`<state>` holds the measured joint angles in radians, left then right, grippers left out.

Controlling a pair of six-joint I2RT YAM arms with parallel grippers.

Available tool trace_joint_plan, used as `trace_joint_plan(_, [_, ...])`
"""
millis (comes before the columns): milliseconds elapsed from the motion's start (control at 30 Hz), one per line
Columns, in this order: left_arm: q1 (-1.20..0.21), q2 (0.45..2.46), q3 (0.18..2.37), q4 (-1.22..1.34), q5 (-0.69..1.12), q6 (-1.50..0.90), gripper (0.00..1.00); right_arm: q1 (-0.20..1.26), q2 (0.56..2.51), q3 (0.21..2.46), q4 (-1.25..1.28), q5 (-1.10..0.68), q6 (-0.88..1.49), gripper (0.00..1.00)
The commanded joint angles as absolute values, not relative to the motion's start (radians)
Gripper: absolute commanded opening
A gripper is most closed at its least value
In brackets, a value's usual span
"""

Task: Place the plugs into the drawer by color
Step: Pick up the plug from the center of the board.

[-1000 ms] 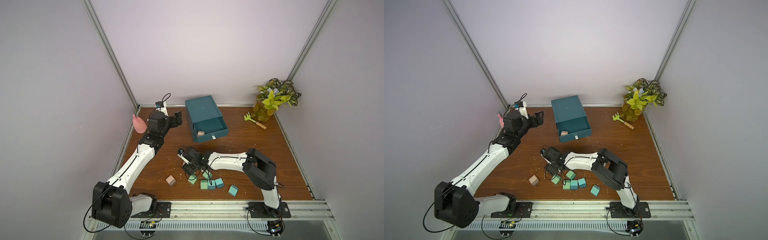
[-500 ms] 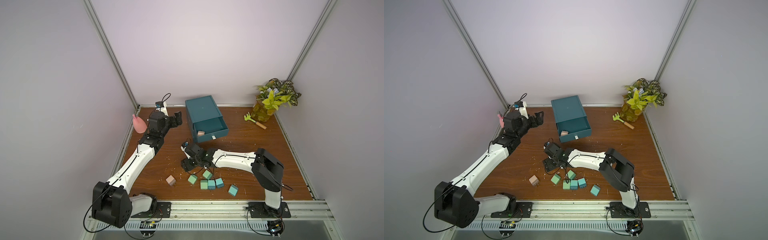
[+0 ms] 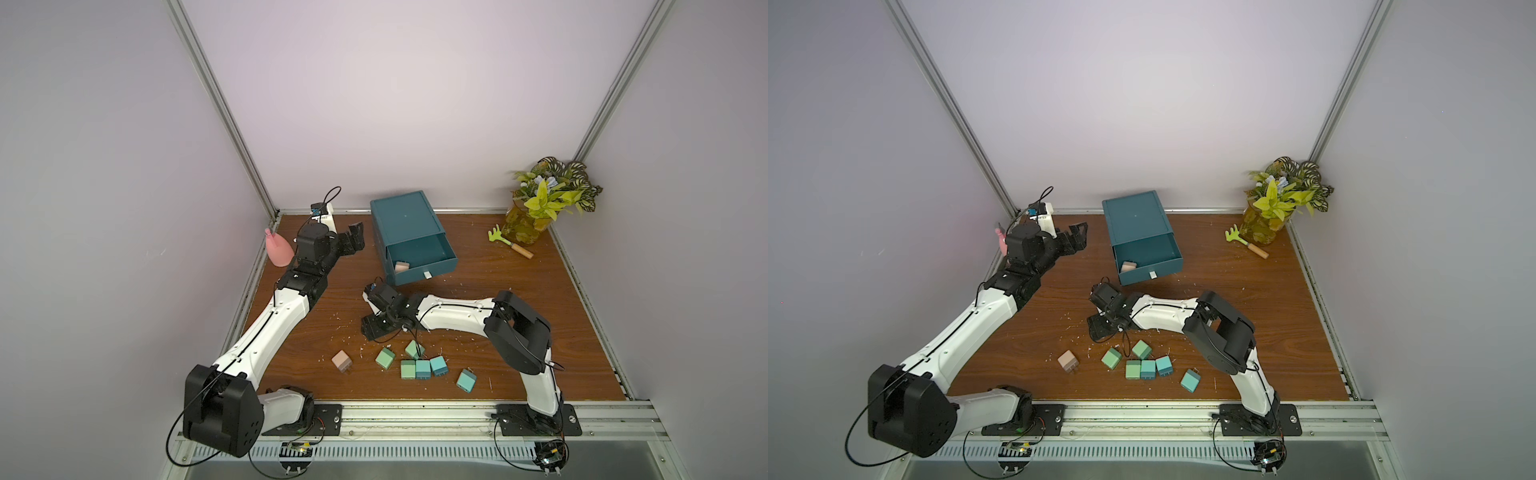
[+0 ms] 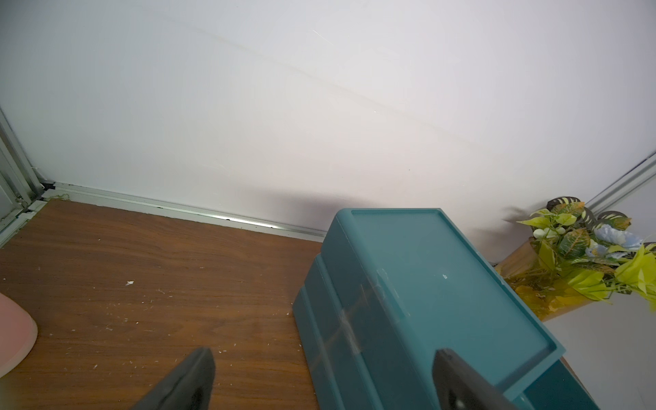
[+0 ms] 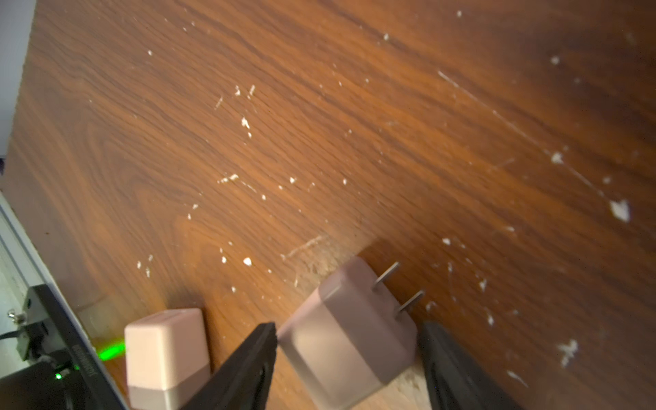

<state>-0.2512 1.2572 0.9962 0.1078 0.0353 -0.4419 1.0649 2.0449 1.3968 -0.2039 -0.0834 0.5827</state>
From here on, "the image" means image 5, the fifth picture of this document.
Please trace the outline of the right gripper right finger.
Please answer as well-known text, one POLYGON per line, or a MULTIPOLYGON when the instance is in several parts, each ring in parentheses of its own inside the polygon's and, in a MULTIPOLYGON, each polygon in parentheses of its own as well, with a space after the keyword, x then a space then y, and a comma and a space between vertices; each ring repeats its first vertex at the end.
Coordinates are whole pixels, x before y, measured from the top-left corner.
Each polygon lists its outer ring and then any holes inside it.
POLYGON ((433 409, 521 408, 439 323, 421 325, 419 347, 433 409))

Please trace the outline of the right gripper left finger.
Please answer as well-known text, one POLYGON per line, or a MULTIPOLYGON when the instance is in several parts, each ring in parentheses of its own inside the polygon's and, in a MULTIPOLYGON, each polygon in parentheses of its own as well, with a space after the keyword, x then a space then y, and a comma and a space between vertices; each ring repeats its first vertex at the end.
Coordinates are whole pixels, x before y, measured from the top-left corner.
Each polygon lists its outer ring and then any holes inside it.
POLYGON ((273 379, 277 347, 275 324, 259 324, 183 408, 264 409, 273 379))

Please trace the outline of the pink plug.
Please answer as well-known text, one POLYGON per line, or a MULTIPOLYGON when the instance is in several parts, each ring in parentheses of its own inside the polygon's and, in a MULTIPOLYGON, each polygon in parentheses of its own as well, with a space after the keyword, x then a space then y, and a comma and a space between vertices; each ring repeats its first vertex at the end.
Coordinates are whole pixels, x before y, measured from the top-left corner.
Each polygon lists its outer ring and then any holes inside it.
POLYGON ((201 309, 169 309, 124 331, 126 382, 133 409, 181 409, 210 378, 201 309))
POLYGON ((400 303, 359 256, 340 266, 277 332, 278 346, 319 409, 350 409, 413 364, 418 329, 409 310, 425 293, 400 303))

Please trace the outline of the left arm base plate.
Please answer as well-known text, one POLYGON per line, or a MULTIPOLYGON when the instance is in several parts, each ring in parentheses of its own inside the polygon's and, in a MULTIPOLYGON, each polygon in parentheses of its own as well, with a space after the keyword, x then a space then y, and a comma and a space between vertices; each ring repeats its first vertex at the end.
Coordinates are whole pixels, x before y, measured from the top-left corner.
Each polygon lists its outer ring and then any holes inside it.
POLYGON ((1 408, 127 408, 97 353, 49 285, 30 287, 22 310, 8 316, 16 329, 1 339, 15 342, 16 353, 27 366, 1 377, 1 408))

